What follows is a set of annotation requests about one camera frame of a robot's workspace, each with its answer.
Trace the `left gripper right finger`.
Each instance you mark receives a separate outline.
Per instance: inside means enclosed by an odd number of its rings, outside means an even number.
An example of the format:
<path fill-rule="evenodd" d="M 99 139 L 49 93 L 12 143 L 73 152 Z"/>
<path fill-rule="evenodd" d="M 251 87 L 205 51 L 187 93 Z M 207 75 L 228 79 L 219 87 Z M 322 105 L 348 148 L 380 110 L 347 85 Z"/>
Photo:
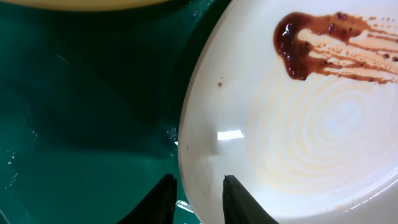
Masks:
<path fill-rule="evenodd" d="M 224 177 L 222 201 L 225 224 L 279 224 L 234 175 Z"/>

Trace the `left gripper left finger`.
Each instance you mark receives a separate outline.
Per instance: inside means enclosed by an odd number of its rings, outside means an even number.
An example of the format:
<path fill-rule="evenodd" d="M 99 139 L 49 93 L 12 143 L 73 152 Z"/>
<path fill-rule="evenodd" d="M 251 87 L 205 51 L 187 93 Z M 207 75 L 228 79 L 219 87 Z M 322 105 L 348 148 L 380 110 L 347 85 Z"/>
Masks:
<path fill-rule="evenodd" d="M 118 224 L 172 224 L 177 202 L 177 179 L 165 174 Z"/>

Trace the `white plate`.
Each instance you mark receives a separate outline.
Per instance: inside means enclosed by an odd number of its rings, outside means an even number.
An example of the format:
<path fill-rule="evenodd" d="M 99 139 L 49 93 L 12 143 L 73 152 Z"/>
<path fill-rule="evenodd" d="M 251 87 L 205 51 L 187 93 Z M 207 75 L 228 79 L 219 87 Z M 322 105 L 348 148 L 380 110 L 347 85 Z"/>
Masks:
<path fill-rule="evenodd" d="M 273 41 L 292 12 L 362 29 L 348 43 L 301 31 L 335 67 L 294 80 Z M 224 222 L 227 175 L 279 223 L 396 223 L 397 2 L 230 2 L 188 86 L 178 162 L 201 223 Z"/>

